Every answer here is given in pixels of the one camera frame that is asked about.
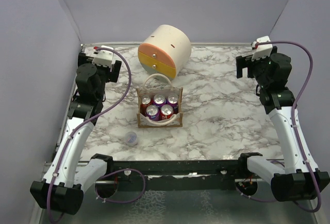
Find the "red soda can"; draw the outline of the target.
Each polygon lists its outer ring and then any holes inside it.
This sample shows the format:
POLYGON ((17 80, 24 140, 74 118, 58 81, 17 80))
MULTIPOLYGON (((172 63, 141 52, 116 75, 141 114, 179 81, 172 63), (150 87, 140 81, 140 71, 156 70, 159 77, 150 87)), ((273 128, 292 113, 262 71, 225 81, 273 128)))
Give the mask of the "red soda can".
POLYGON ((160 120, 167 120, 174 114, 174 109, 171 105, 165 104, 160 108, 160 120))
POLYGON ((152 98, 149 95, 142 95, 140 98, 141 104, 140 104, 140 112, 145 113, 146 108, 150 105, 152 105, 152 98))

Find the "purple soda can front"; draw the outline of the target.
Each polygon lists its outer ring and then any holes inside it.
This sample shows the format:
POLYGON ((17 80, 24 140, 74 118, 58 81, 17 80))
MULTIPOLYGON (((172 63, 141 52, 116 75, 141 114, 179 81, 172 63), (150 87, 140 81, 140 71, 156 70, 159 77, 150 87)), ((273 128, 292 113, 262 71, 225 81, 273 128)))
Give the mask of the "purple soda can front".
POLYGON ((150 105, 146 108, 145 111, 146 117, 148 117, 152 121, 160 120, 159 107, 156 105, 150 105))

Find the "brown canvas bag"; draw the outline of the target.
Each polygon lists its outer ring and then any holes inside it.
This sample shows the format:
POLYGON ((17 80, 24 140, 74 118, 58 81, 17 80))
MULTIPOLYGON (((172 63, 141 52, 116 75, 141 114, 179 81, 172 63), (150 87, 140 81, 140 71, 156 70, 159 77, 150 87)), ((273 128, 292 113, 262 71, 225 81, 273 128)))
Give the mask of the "brown canvas bag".
POLYGON ((174 87, 172 82, 169 80, 168 77, 160 74, 155 73, 150 75, 142 84, 141 88, 137 88, 137 95, 138 95, 138 127, 139 128, 161 128, 161 127, 182 127, 183 126, 183 111, 182 111, 182 97, 183 97, 183 88, 174 87), (148 88, 146 86, 147 82, 154 79, 154 78, 162 78, 164 79, 168 86, 164 88, 148 88), (156 94, 163 94, 165 98, 171 94, 177 94, 179 96, 178 100, 178 113, 173 114, 170 119, 167 120, 159 120, 159 121, 152 121, 148 117, 146 117, 145 113, 140 112, 140 98, 142 95, 149 95, 152 98, 152 105, 153 104, 153 97, 156 94))

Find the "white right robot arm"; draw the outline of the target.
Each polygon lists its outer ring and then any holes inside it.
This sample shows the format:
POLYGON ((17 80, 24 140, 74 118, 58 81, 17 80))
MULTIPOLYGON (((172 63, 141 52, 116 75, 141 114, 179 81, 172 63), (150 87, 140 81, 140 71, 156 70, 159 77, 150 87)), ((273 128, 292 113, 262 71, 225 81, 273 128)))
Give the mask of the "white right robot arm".
POLYGON ((259 60, 251 55, 236 57, 237 78, 243 76, 244 68, 260 88, 259 99, 275 127, 285 166, 280 168, 259 153, 242 153, 238 174, 242 178, 258 175, 270 184, 277 201, 315 199, 317 191, 329 184, 329 175, 319 170, 299 127, 295 97, 286 87, 292 69, 290 57, 277 52, 259 60))

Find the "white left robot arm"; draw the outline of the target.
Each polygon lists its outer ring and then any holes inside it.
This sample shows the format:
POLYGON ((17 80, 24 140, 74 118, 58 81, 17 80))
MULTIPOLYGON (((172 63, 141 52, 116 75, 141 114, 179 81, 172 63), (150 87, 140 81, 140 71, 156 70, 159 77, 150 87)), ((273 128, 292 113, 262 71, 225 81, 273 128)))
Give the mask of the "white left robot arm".
POLYGON ((78 55, 74 93, 69 105, 63 136, 55 158, 43 179, 34 181, 30 193, 42 209, 74 215, 85 192, 98 178, 113 176, 112 157, 96 154, 77 171, 85 143, 103 109, 105 86, 117 82, 121 61, 109 50, 78 55))

